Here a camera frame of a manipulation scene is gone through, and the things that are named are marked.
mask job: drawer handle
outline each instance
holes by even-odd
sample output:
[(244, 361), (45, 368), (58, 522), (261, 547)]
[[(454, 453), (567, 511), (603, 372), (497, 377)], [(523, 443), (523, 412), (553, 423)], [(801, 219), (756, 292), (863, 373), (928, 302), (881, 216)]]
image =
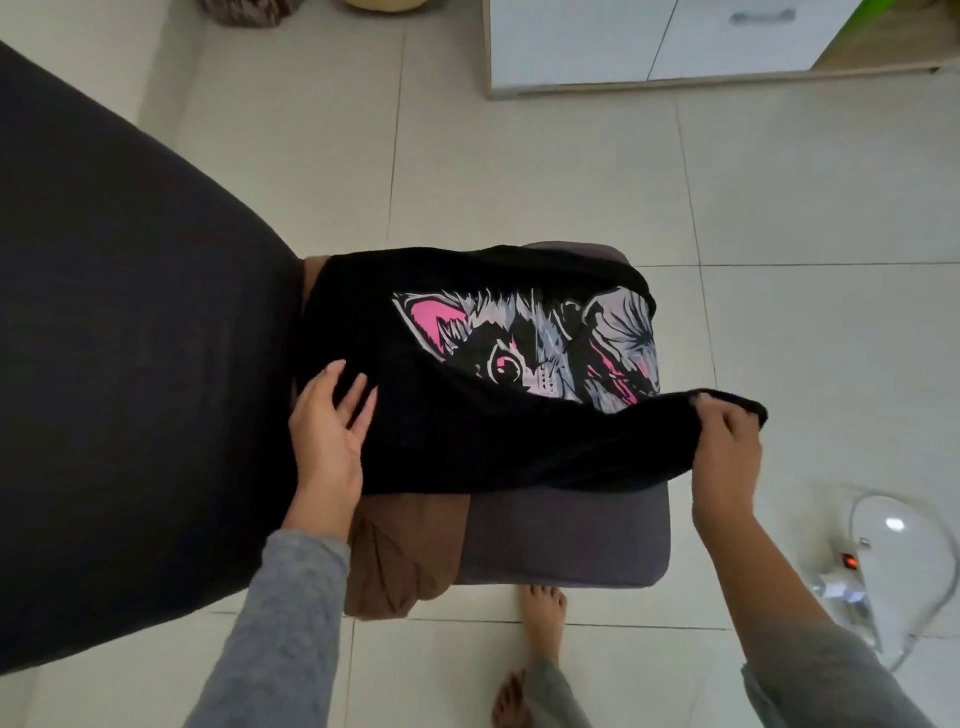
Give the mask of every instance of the drawer handle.
[(735, 12), (730, 16), (732, 25), (785, 25), (797, 19), (797, 11), (787, 8), (780, 12)]

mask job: gray pants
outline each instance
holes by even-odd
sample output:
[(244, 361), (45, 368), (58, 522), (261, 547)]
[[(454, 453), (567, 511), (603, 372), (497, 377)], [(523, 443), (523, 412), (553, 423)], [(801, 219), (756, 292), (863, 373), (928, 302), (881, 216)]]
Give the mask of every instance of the gray pants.
[(534, 728), (590, 728), (564, 674), (547, 660), (537, 660), (527, 668), (523, 701)]

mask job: person's left hand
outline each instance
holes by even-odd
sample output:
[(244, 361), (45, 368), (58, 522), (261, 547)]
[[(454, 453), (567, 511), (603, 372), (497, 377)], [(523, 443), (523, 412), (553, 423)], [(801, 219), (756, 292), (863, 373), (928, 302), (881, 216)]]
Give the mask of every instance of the person's left hand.
[(282, 526), (343, 541), (363, 490), (360, 448), (376, 406), (374, 389), (354, 419), (367, 385), (365, 375), (353, 381), (339, 406), (333, 406), (333, 390), (345, 365), (343, 360), (331, 362), (313, 377), (290, 415), (298, 483)]

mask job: hand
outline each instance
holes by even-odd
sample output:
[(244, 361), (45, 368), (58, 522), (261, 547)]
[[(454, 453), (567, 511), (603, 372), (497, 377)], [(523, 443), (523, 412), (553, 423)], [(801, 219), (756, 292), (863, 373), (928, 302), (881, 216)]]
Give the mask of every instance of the hand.
[(730, 402), (699, 395), (693, 406), (703, 429), (693, 457), (693, 522), (703, 529), (754, 517), (760, 475), (760, 423)]
[(367, 377), (360, 375), (334, 408), (333, 390), (345, 365), (331, 362), (313, 377), (290, 415), (298, 482), (282, 526), (343, 541), (363, 490), (360, 448), (376, 407), (374, 389), (350, 425), (367, 385)]

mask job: floor tile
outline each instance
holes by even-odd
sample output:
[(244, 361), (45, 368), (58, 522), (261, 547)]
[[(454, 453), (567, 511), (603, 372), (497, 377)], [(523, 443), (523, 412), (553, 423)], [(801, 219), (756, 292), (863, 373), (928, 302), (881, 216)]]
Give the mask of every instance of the floor tile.
[[(170, 728), (200, 698), (235, 617), (198, 612), (41, 667), (25, 728)], [(343, 728), (353, 619), (343, 619), (330, 728)]]
[(697, 262), (671, 93), (492, 102), (483, 58), (479, 2), (409, 19), (390, 247), (576, 240)]
[(934, 725), (960, 725), (960, 640), (925, 639), (917, 643), (897, 677), (906, 693)]
[(0, 725), (22, 728), (34, 696), (36, 669), (0, 675)]
[(319, 2), (270, 31), (211, 26), (178, 151), (298, 254), (381, 247), (402, 23)]
[[(719, 386), (770, 409), (758, 513), (804, 575), (829, 563), (862, 490), (931, 503), (960, 532), (960, 265), (705, 268), (704, 282)], [(932, 633), (960, 634), (957, 599)]]
[(960, 76), (680, 93), (705, 264), (960, 261)]
[[(489, 726), (522, 652), (516, 624), (358, 623), (348, 726)], [(624, 627), (568, 627), (561, 656), (591, 721), (611, 727), (758, 725), (742, 660), (731, 632)]]
[(214, 612), (214, 613), (226, 613), (226, 614), (239, 614), (240, 610), (243, 609), (244, 603), (247, 601), (247, 590), (242, 592), (237, 592), (235, 595), (225, 596), (223, 599), (218, 599), (207, 607), (204, 607), (202, 612)]
[[(657, 300), (654, 335), (664, 392), (713, 386), (700, 272), (696, 267), (641, 268)], [(690, 518), (689, 476), (670, 484), (672, 557), (649, 589), (568, 590), (568, 619), (582, 624), (729, 627), (730, 618), (706, 550)], [(518, 619), (514, 590), (454, 587), (413, 610), (415, 619)]]

